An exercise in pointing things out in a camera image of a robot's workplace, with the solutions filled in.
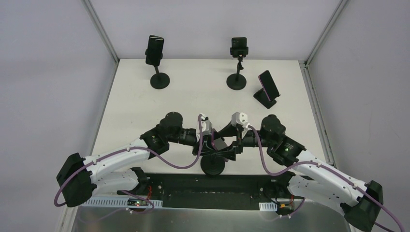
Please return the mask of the black round-base phone stand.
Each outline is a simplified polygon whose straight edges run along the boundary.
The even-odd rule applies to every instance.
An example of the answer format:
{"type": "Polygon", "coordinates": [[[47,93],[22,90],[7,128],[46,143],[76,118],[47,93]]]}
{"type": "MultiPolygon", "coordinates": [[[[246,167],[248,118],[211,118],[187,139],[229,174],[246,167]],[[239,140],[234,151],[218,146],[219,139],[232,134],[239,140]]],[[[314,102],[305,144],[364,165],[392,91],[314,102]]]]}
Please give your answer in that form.
{"type": "Polygon", "coordinates": [[[200,161],[201,170],[208,176],[217,176],[225,169],[225,158],[219,153],[204,155],[200,161]]]}

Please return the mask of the purple phone with black screen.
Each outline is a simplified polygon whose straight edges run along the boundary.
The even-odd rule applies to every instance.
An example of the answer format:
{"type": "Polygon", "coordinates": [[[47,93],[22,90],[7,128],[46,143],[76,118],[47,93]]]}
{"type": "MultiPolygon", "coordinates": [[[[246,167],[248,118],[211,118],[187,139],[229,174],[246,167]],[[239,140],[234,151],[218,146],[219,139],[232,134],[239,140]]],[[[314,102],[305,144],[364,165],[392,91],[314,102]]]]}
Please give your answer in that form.
{"type": "Polygon", "coordinates": [[[219,151],[227,147],[224,139],[219,136],[218,132],[215,129],[213,129],[211,132],[211,146],[215,151],[219,151]]]}

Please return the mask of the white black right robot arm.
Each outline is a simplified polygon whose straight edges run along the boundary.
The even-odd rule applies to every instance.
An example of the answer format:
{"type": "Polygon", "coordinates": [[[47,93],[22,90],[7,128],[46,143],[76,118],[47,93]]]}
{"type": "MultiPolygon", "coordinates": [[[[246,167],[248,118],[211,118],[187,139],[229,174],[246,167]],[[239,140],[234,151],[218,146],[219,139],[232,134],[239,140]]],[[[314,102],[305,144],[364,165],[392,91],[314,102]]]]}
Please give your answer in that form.
{"type": "Polygon", "coordinates": [[[265,172],[278,177],[275,193],[313,200],[341,214],[353,227],[369,232],[376,225],[383,204],[382,186],[353,178],[314,156],[302,144],[285,134],[276,115],[266,116],[255,129],[244,113],[232,115],[218,133],[237,137],[239,148],[257,147],[265,172]]]}

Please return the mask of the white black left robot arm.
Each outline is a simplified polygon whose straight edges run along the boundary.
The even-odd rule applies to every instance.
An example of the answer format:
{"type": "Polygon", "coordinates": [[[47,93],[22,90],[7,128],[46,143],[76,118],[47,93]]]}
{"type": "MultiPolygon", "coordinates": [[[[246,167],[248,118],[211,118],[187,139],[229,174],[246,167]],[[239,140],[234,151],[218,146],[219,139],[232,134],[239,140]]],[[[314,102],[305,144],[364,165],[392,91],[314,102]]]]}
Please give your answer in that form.
{"type": "Polygon", "coordinates": [[[71,154],[56,176],[59,190],[55,195],[54,205],[75,207],[96,194],[118,190],[143,195],[147,191],[147,176],[144,171],[140,167],[120,171],[134,162],[157,157],[176,169],[192,167],[199,160],[205,136],[212,132],[213,127],[204,115],[198,115],[195,129],[183,128],[182,121],[180,113],[169,112],[154,128],[117,150],[86,157],[79,153],[71,154]],[[161,154],[169,150],[170,143],[197,147],[197,157],[186,166],[172,164],[161,157],[161,154]]]}

